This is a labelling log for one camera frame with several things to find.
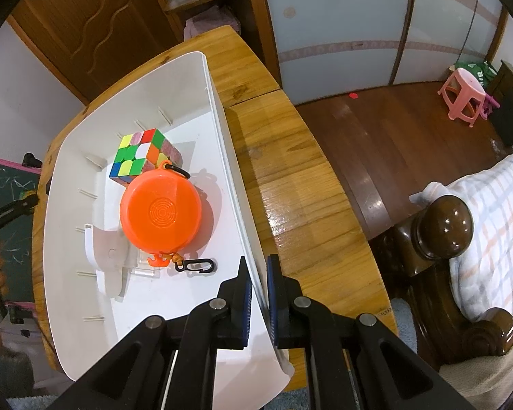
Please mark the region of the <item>round orange plastic case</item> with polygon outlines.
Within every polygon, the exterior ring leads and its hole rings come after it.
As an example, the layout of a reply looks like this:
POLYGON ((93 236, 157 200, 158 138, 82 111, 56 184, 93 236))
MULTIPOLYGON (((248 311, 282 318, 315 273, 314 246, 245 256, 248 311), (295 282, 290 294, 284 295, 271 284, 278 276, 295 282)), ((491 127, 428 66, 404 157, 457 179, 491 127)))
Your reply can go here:
POLYGON ((172 164, 142 173, 120 201, 120 223, 130 243, 147 253, 154 268, 181 262, 202 221, 200 193, 190 174, 172 164))

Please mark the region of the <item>grey white plastic clip dispenser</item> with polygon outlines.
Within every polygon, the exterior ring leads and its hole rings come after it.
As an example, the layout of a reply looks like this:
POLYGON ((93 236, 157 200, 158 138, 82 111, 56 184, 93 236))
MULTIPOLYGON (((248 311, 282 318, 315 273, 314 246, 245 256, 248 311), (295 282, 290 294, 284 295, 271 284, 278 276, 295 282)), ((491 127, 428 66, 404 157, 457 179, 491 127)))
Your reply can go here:
POLYGON ((85 255, 95 271, 98 291, 114 302, 125 300, 129 282, 139 278, 160 278, 159 268, 153 268, 143 253, 133 246, 120 226, 101 229, 86 224, 84 231, 85 255))

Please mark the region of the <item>pink plastic stool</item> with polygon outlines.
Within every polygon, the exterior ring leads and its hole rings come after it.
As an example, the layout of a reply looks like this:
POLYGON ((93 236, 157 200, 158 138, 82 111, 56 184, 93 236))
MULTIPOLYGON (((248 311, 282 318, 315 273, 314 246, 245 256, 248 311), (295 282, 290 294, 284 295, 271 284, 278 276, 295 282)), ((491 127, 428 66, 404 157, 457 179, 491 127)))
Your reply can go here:
POLYGON ((450 120, 461 120, 470 128, 479 118, 484 120, 500 103, 489 95, 468 69, 456 68, 450 72, 437 94, 448 108, 450 120))

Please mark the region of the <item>wooden bed post knob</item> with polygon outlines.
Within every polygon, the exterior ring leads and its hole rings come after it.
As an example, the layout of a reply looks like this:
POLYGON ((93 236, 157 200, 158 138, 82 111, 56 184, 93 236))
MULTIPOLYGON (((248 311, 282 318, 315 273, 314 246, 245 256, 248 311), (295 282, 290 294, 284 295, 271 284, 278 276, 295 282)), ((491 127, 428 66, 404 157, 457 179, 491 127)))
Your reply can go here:
POLYGON ((412 225, 413 243, 431 260, 460 256, 474 235, 474 221, 469 207, 454 195, 443 195, 426 206, 412 225))

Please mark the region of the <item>folded pink cloth on shelf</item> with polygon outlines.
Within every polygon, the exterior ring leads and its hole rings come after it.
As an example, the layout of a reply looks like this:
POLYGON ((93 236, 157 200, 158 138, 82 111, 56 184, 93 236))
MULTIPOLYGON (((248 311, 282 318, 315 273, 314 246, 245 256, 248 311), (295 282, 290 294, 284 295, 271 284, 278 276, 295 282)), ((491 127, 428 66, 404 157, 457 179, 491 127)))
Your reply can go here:
POLYGON ((183 40, 189 40, 221 26, 232 27, 238 34, 242 31, 241 22, 229 9, 218 5, 211 6, 210 9, 187 19, 183 29, 183 40))

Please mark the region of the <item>wooden shelf unit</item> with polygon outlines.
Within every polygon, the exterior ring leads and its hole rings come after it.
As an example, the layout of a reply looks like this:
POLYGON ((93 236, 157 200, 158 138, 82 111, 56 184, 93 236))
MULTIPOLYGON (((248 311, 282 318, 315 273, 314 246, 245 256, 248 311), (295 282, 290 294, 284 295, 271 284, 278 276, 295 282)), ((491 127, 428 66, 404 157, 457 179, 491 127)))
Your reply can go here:
POLYGON ((241 22, 241 36, 262 59, 264 65, 281 82, 281 71, 268 0, 157 0, 176 40, 183 41, 188 18, 212 5, 224 5, 241 22))

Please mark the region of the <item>dark wooden door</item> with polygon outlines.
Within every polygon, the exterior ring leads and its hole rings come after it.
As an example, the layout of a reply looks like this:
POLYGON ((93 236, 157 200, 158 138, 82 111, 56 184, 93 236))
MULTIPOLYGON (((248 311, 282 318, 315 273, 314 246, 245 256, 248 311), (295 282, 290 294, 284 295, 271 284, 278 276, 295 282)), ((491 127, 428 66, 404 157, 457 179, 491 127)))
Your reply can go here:
POLYGON ((10 26, 83 104, 178 43, 162 0, 21 0, 10 26))

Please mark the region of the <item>dark wooden cabinet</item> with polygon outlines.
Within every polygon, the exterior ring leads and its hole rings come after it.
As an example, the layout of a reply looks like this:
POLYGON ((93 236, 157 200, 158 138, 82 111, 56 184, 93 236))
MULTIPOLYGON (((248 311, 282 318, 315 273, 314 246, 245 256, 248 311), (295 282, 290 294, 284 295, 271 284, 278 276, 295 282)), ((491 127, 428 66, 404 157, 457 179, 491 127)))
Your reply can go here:
POLYGON ((513 147, 513 65, 501 61, 500 70, 487 85, 487 94, 500 106, 494 108, 487 120, 492 124, 505 146, 513 147))

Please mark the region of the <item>white plastic storage bin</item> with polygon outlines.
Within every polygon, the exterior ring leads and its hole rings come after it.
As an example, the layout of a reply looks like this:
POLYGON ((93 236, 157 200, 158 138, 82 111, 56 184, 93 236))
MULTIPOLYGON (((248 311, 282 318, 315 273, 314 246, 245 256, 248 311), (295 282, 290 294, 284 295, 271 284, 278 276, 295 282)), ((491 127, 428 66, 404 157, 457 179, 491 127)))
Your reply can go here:
POLYGON ((248 345, 221 350, 216 409, 259 409, 293 370, 268 332, 265 261, 207 57, 128 85, 66 136, 43 238, 60 364, 80 379, 146 317, 185 316, 245 264, 248 345))

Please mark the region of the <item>green bag on floor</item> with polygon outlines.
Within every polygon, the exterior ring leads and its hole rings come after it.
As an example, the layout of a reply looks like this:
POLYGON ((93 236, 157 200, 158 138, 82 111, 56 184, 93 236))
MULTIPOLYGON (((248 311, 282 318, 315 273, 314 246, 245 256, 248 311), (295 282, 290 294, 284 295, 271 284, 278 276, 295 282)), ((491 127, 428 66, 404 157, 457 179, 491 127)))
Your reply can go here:
POLYGON ((454 68, 462 68, 468 70, 477 81, 482 85, 483 88, 492 82, 498 75, 496 69, 488 61, 482 62, 463 62, 458 61, 454 64, 454 68))

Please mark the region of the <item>white checked bed blanket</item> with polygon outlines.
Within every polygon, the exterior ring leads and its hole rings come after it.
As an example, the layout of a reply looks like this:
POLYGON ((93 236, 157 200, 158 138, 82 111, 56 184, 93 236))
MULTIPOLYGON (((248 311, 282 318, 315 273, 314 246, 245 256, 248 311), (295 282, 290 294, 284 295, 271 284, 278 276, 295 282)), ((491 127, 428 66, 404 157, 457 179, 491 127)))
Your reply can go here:
POLYGON ((461 198, 474 222, 469 247, 449 260, 455 303, 472 321, 492 307, 513 315, 513 153, 447 186, 432 181, 409 201, 426 206, 447 194, 461 198))

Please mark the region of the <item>multicolour rubik's cube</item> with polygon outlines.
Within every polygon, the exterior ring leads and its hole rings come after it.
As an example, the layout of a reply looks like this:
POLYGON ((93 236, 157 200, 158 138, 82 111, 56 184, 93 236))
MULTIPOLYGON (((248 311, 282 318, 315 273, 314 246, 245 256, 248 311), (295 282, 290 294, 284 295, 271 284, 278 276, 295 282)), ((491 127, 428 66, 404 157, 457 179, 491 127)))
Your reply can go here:
POLYGON ((181 152, 159 129, 124 135, 118 145, 109 178, 127 187, 142 173, 162 164, 182 166, 181 152))

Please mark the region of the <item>black carabiner clip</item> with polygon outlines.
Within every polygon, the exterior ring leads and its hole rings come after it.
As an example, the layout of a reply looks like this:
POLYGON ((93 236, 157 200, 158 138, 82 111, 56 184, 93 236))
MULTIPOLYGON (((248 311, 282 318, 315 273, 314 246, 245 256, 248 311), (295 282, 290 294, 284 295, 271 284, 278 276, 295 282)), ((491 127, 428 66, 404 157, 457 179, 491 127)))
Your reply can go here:
POLYGON ((197 274, 210 274, 216 270, 216 263, 210 258, 184 259, 175 263, 177 272, 195 272, 197 274))

